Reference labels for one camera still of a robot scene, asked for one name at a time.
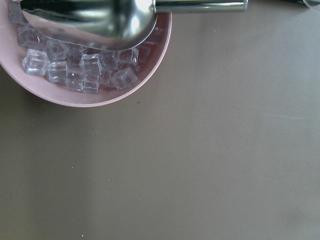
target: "gray table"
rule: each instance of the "gray table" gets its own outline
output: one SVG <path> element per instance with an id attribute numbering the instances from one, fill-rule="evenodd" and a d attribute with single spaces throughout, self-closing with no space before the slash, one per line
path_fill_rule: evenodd
<path id="1" fill-rule="evenodd" d="M 174 15 L 154 76 L 97 108 L 0 70 L 1 240 L 320 239 L 320 13 Z"/>

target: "clear plastic object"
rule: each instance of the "clear plastic object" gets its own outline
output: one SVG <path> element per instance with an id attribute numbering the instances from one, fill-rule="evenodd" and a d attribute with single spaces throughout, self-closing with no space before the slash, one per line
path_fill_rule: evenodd
<path id="1" fill-rule="evenodd" d="M 320 0 L 303 0 L 311 10 L 320 11 Z"/>

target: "metal scoop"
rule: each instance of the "metal scoop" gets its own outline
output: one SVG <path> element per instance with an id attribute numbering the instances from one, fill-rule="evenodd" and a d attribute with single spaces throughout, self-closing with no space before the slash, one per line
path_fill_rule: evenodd
<path id="1" fill-rule="evenodd" d="M 248 0 L 22 0 L 30 24 L 49 38 L 103 50 L 142 43 L 157 13 L 244 11 Z"/>

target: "scoop handle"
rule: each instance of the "scoop handle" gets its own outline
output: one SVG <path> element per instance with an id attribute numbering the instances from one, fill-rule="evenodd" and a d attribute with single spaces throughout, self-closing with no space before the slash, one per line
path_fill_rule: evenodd
<path id="1" fill-rule="evenodd" d="M 206 13 L 245 11 L 248 0 L 155 0 L 157 13 Z"/>

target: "bowl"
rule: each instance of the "bowl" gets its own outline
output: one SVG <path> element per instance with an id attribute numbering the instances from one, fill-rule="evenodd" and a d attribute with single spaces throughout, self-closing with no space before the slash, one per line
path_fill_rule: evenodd
<path id="1" fill-rule="evenodd" d="M 158 14 L 156 27 L 162 29 L 159 44 L 150 45 L 148 62 L 140 66 L 136 76 L 138 83 L 128 90 L 100 88 L 98 93 L 82 93 L 70 91 L 63 86 L 48 82 L 42 76 L 28 75 L 22 67 L 22 60 L 27 54 L 27 48 L 17 43 L 16 24 L 9 22 L 8 3 L 0 1 L 0 64 L 6 72 L 23 88 L 47 101 L 70 107 L 97 107 L 119 101 L 141 88 L 159 67 L 169 44 L 172 15 Z"/>

